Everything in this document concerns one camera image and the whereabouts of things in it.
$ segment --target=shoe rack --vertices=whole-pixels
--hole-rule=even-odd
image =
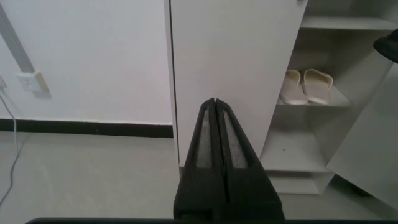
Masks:
[[[278,193],[320,194],[328,163],[392,62],[373,42],[398,28],[398,1],[308,0],[288,69],[331,75],[330,103],[278,100],[260,160]]]

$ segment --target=cabinet door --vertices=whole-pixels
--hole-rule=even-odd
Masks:
[[[395,209],[398,209],[397,97],[398,65],[394,64],[327,166]]]
[[[259,156],[306,0],[171,0],[179,161],[200,105],[228,103]]]

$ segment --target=electrical outlet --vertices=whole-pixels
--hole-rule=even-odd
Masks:
[[[43,75],[40,72],[20,73],[17,75],[25,91],[48,91]]]
[[[4,80],[0,77],[0,88],[6,88],[6,87],[7,87],[6,83],[5,83]]]

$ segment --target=black baseboard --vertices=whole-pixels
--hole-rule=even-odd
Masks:
[[[0,131],[13,131],[11,119],[0,119]],[[17,120],[17,130],[30,133],[95,134],[108,136],[136,136],[173,138],[172,125],[118,124],[78,121]]]

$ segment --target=wall socket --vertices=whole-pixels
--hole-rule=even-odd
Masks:
[[[40,72],[20,73],[17,75],[17,78],[25,91],[43,92],[49,90]]]

